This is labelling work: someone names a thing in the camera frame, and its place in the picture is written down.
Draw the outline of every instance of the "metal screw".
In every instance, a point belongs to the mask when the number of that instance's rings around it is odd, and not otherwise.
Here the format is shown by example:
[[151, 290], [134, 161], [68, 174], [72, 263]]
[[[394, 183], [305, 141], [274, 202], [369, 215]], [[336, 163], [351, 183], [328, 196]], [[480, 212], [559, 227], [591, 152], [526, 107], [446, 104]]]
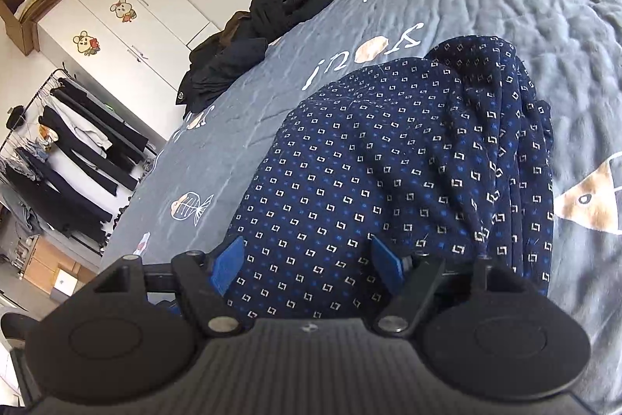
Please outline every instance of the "metal screw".
[[378, 327], [385, 332], [401, 332], [408, 327], [408, 322], [397, 315], [388, 315], [378, 321]]
[[214, 317], [207, 325], [214, 332], [226, 333], [235, 330], [239, 322], [233, 317]]

